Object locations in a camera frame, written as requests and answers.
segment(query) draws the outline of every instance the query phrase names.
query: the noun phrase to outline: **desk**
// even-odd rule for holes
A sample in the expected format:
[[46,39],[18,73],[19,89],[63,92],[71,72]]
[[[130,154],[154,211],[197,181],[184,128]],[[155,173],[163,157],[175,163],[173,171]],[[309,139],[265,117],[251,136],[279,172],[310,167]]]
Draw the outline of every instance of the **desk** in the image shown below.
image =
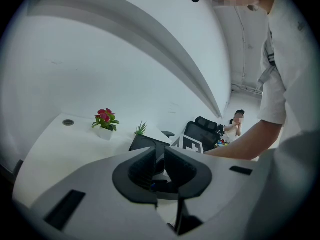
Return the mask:
[[[66,119],[74,125],[65,126]],[[12,198],[30,208],[33,202],[53,185],[97,160],[128,152],[137,125],[119,125],[110,141],[98,137],[94,119],[60,114],[42,133],[27,155],[17,176]],[[150,123],[145,136],[171,143]]]

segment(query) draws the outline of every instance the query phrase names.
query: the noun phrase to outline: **black hair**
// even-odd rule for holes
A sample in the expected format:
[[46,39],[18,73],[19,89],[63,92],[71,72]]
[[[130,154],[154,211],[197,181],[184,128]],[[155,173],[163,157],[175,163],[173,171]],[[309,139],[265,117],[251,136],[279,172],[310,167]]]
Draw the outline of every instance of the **black hair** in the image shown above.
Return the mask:
[[[234,115],[236,115],[236,114],[242,114],[242,115],[244,115],[244,114],[245,114],[245,111],[244,111],[243,109],[237,110]],[[234,119],[235,119],[235,118],[233,118],[233,119],[230,120],[230,122],[229,122],[230,125],[232,124],[232,122],[234,121]]]

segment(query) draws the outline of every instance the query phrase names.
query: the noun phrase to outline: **t-shirt sleeve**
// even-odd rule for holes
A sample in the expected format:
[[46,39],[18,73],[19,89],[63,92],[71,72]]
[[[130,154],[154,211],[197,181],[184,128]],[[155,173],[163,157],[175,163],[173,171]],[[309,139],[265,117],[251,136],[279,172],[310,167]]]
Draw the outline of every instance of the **t-shirt sleeve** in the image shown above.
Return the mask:
[[[264,44],[261,56],[262,71],[265,71],[267,67],[270,67],[270,64]],[[261,107],[257,118],[270,123],[284,125],[287,118],[285,92],[286,88],[277,68],[275,68],[271,72],[268,81],[263,85]]]

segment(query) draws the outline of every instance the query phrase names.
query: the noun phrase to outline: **ceiling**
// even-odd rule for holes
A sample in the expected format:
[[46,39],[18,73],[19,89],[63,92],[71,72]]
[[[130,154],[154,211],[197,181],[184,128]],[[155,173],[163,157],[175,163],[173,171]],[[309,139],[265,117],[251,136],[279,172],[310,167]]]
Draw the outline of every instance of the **ceiling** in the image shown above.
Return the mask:
[[229,50],[232,91],[261,97],[258,78],[262,73],[261,48],[268,30],[266,12],[251,11],[246,6],[213,5],[213,8]]

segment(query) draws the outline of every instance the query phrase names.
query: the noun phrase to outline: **person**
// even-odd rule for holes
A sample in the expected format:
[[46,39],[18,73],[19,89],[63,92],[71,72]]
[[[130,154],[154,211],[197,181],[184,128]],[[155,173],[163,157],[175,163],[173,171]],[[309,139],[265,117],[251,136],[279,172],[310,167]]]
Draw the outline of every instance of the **person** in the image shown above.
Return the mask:
[[[265,10],[269,30],[262,46],[263,94],[258,122],[241,138],[207,155],[252,160],[278,139],[280,143],[307,131],[320,129],[319,46],[307,21],[292,0],[224,0],[228,5],[254,5]],[[312,97],[305,97],[303,91]]]
[[223,140],[227,143],[234,142],[237,137],[241,136],[242,120],[245,116],[243,110],[238,110],[234,114],[234,118],[229,121],[229,126],[224,127]]

